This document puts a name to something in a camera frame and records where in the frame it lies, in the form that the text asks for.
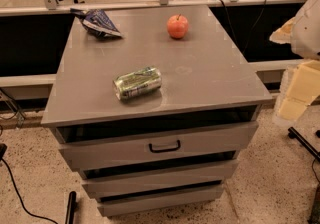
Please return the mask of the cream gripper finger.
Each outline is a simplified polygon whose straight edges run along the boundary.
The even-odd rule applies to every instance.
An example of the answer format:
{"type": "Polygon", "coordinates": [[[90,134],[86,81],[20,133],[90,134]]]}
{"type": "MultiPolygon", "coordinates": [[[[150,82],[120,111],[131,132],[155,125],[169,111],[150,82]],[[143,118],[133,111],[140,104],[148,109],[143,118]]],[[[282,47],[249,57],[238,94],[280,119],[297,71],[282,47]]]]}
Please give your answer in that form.
{"type": "Polygon", "coordinates": [[[309,60],[288,67],[276,100],[276,121],[296,122],[320,96],[320,62],[309,60]]]}

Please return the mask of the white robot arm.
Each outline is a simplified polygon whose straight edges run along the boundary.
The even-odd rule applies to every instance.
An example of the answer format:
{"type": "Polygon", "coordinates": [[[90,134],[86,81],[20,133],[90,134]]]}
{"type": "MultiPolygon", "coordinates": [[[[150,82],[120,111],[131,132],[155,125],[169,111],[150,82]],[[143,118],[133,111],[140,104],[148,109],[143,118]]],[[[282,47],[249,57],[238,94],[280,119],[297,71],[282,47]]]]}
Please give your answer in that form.
{"type": "Polygon", "coordinates": [[[274,107],[273,122],[291,126],[320,96],[320,0],[307,0],[269,40],[289,44],[291,51],[304,59],[285,70],[274,107]]]}

